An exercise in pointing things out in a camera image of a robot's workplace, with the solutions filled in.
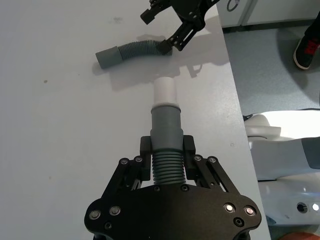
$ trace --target gray floor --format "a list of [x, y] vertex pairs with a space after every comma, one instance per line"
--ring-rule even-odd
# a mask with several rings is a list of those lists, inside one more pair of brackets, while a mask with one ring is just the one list
[[298, 69], [293, 52], [307, 27], [224, 35], [244, 115], [320, 108], [320, 53], [308, 71]]

